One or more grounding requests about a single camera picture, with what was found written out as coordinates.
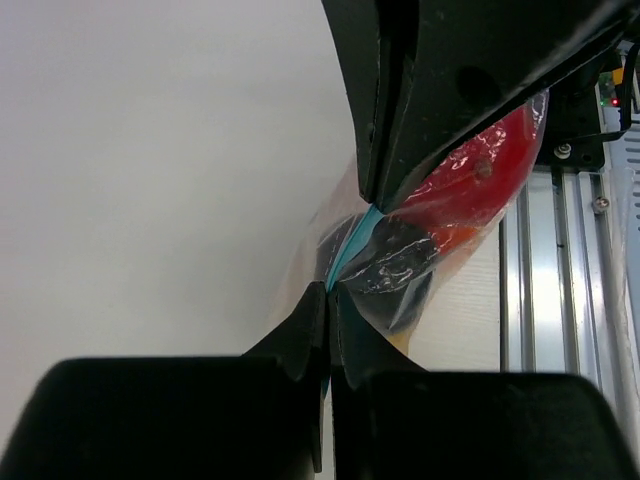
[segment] clear plastic bag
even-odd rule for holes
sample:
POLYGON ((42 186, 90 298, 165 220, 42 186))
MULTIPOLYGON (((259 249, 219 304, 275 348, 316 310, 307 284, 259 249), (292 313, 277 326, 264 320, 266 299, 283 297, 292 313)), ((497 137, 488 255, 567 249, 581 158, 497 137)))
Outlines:
POLYGON ((451 154, 394 212, 358 194, 355 162, 312 219, 289 266, 272 324, 311 281, 350 290, 364 318, 406 352, 428 298, 500 221, 531 172, 548 94, 530 99, 451 154))

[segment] screw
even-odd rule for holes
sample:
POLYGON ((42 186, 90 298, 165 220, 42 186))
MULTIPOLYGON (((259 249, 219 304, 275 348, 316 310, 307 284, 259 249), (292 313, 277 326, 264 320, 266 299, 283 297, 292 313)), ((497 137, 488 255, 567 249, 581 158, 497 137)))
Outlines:
POLYGON ((611 202, 608 198, 598 197, 593 201, 593 211, 596 215, 599 215, 604 213, 609 208, 609 205, 611 205, 611 202))
POLYGON ((553 149, 553 154, 560 160, 566 160, 571 156, 571 145, 569 145, 568 143, 558 145, 553 149))

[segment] blue strip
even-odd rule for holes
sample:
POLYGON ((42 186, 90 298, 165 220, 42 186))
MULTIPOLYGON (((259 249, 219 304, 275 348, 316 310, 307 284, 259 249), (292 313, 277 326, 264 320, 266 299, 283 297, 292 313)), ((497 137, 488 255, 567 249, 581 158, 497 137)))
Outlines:
POLYGON ((342 268, 367 246, 373 234, 373 229, 383 218, 384 215, 380 210, 373 205, 369 207, 369 210, 360 219, 351 236, 342 244, 336 261, 331 265, 331 270, 329 270, 329 276, 327 277, 327 292, 333 288, 342 268))

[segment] transparent plastic wrap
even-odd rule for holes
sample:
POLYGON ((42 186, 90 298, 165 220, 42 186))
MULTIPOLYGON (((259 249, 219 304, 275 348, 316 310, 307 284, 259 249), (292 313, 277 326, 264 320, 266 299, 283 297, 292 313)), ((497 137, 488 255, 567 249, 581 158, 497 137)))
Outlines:
POLYGON ((530 99, 453 152, 395 211, 358 194, 355 162, 312 219, 278 292, 272 324, 309 282, 346 285, 364 318, 406 352, 429 297, 500 221, 531 172, 548 94, 530 99))

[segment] yellow object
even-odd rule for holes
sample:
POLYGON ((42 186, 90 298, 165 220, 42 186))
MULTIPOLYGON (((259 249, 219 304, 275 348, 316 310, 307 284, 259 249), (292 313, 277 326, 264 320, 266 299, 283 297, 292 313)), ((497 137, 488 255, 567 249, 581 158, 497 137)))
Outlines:
POLYGON ((622 74, 624 73, 623 68, 616 68, 613 72, 613 84, 620 85, 622 83, 622 74))

